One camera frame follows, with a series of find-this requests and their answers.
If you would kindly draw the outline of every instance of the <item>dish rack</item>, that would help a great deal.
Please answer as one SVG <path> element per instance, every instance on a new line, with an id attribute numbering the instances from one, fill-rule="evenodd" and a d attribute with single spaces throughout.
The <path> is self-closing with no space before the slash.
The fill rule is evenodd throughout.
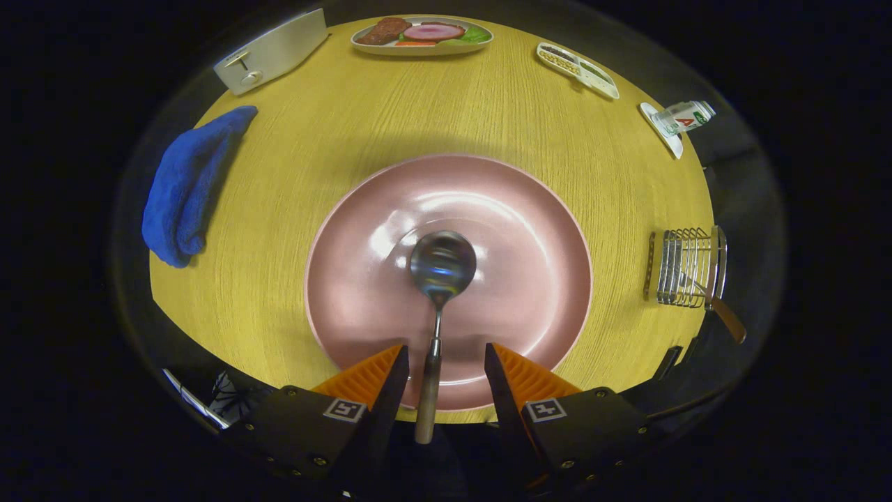
<path id="1" fill-rule="evenodd" d="M 650 234 L 645 299 L 649 297 L 656 236 L 655 232 Z M 722 298 L 724 292 L 727 263 L 728 243 L 718 225 L 709 233 L 700 228 L 664 231 L 657 302 L 713 310 L 713 298 Z"/>

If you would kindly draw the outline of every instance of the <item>small white plate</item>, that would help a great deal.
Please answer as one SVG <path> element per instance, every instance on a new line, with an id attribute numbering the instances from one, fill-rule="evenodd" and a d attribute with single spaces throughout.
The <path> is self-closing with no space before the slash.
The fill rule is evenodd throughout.
<path id="1" fill-rule="evenodd" d="M 464 53 L 473 53 L 474 51 L 479 51 L 484 47 L 488 46 L 492 39 L 495 36 L 491 31 L 480 26 L 479 24 L 474 24 L 473 22 L 462 21 L 458 19 L 452 18 L 444 18 L 440 16 L 415 16 L 415 17 L 407 17 L 402 18 L 410 23 L 412 26 L 417 26 L 423 22 L 445 22 L 447 24 L 454 24 L 456 26 L 460 26 L 464 29 L 468 29 L 471 27 L 482 29 L 483 31 L 490 34 L 490 39 L 481 42 L 479 44 L 468 44 L 466 46 L 452 46 L 449 44 L 437 44 L 436 46 L 396 46 L 396 43 L 399 40 L 394 40 L 393 42 L 388 42 L 382 46 L 367 46 L 366 44 L 358 44 L 356 41 L 360 38 L 365 37 L 375 25 L 369 26 L 368 28 L 363 28 L 350 37 L 350 41 L 353 46 L 358 50 L 369 53 L 369 54 L 380 54 L 380 55 L 448 55 L 448 54 L 464 54 Z"/>
<path id="2" fill-rule="evenodd" d="M 681 154 L 684 152 L 684 145 L 681 142 L 681 137 L 677 134 L 674 136 L 663 136 L 663 133 L 660 132 L 660 128 L 658 128 L 653 119 L 650 118 L 657 112 L 657 109 L 654 108 L 653 105 L 650 103 L 642 103 L 638 105 L 638 108 L 641 110 L 641 114 L 644 115 L 644 120 L 648 121 L 648 124 L 650 124 L 650 127 L 654 130 L 657 136 L 663 140 L 666 146 L 669 146 L 669 150 L 672 151 L 675 158 L 680 159 Z"/>
<path id="3" fill-rule="evenodd" d="M 570 61 L 566 61 L 564 63 L 566 58 L 561 59 L 559 55 L 551 53 L 550 50 L 555 50 L 561 54 L 566 54 L 566 56 L 574 62 L 571 63 Z M 545 42 L 541 42 L 538 46 L 536 46 L 536 55 L 539 56 L 539 59 L 541 59 L 543 63 L 547 64 L 556 71 L 560 71 L 565 75 L 569 75 L 578 79 L 583 84 L 585 84 L 586 87 L 598 91 L 600 94 L 611 99 L 619 99 L 619 89 L 616 88 L 616 83 L 613 82 L 613 78 L 606 71 L 599 68 L 595 63 L 584 60 L 576 54 L 565 51 L 558 46 L 546 44 Z M 554 63 L 550 59 L 560 61 L 564 65 L 569 64 L 569 68 L 575 68 L 575 70 L 568 70 L 567 68 L 565 68 L 565 66 L 562 66 L 559 63 Z"/>

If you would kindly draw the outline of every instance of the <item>blue towel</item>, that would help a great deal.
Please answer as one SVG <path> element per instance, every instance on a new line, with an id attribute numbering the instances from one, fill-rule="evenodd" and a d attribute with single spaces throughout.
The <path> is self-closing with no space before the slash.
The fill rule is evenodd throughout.
<path id="1" fill-rule="evenodd" d="M 184 132 L 164 152 L 143 213 L 145 244 L 164 263 L 183 268 L 204 247 L 211 192 L 255 115 L 257 107 L 239 106 Z"/>

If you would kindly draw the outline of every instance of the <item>wooden table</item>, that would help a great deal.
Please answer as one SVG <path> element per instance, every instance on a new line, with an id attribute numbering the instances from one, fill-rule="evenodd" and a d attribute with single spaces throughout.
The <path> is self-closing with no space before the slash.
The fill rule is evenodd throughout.
<path id="1" fill-rule="evenodd" d="M 461 152 L 542 180 L 588 239 L 591 313 L 558 375 L 582 389 L 620 391 L 652 376 L 666 349 L 686 347 L 704 311 L 645 302 L 641 287 L 651 231 L 713 224 L 690 141 L 683 135 L 684 156 L 674 160 L 637 108 L 657 103 L 609 68 L 601 65 L 619 88 L 616 101 L 541 63 L 534 54 L 541 38 L 470 21 L 495 34 L 491 45 L 439 58 L 356 52 L 350 35 L 377 19 L 333 26 L 296 70 L 242 96 L 221 96 L 197 125 L 239 105 L 260 112 L 228 173 L 204 251 L 185 269 L 151 256 L 153 297 L 170 319 L 274 387 L 318 385 L 339 372 L 304 308 L 304 269 L 320 224 L 373 172 Z M 401 409 L 398 418 L 414 413 Z M 437 414 L 440 423 L 493 420 L 492 406 Z"/>

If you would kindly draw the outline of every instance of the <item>food plate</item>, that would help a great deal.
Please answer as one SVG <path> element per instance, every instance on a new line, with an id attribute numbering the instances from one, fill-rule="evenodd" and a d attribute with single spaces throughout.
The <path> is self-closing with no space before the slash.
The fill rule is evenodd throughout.
<path id="1" fill-rule="evenodd" d="M 545 42 L 536 47 L 536 55 L 554 70 L 581 80 L 587 87 L 604 96 L 619 99 L 619 89 L 616 88 L 613 77 L 595 63 Z"/>
<path id="2" fill-rule="evenodd" d="M 415 406 L 434 307 L 415 289 L 416 242 L 455 230 L 474 246 L 477 271 L 443 310 L 437 409 L 492 403 L 486 342 L 555 368 L 585 325 L 591 262 L 566 205 L 519 169 L 471 155 L 431 155 L 379 171 L 328 215 L 304 281 L 316 340 L 347 368 L 397 344 L 409 346 L 402 404 Z"/>
<path id="3" fill-rule="evenodd" d="M 484 47 L 488 46 L 494 36 L 492 32 L 488 29 L 480 26 L 479 24 L 462 21 L 453 18 L 447 18 L 442 16 L 411 16 L 411 17 L 403 17 L 402 19 L 411 22 L 412 26 L 418 26 L 422 22 L 442 22 L 446 24 L 453 24 L 456 26 L 460 26 L 465 30 L 474 28 L 480 29 L 486 34 L 489 35 L 489 39 L 484 42 L 474 43 L 474 44 L 464 44 L 464 45 L 452 45 L 453 42 L 449 42 L 448 44 L 443 44 L 442 42 L 435 46 L 397 46 L 397 42 L 399 40 L 394 40 L 393 42 L 388 42 L 382 46 L 370 46 L 366 44 L 360 44 L 357 42 L 358 39 L 365 37 L 375 25 L 369 26 L 368 28 L 361 29 L 353 34 L 351 37 L 351 42 L 357 50 L 362 52 L 370 53 L 370 54 L 380 54 L 380 55 L 398 55 L 398 56 L 412 56 L 412 55 L 448 55 L 448 54 L 464 54 L 471 53 L 474 51 L 479 51 Z"/>

